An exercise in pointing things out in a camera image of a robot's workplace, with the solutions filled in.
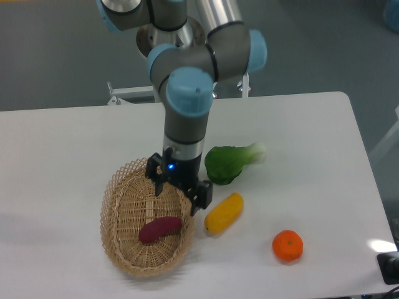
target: red sweet potato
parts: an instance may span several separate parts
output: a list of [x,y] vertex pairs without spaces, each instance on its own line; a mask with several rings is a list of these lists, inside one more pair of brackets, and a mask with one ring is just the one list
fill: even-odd
[[154,243],[158,238],[180,227],[181,219],[179,217],[165,216],[157,218],[145,224],[142,229],[140,229],[138,239],[143,244]]

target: yellow pepper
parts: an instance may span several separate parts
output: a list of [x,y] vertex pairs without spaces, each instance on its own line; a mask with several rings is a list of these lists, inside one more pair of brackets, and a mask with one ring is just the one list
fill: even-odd
[[206,230],[212,234],[224,231],[238,218],[243,207],[243,197],[238,193],[232,193],[205,217]]

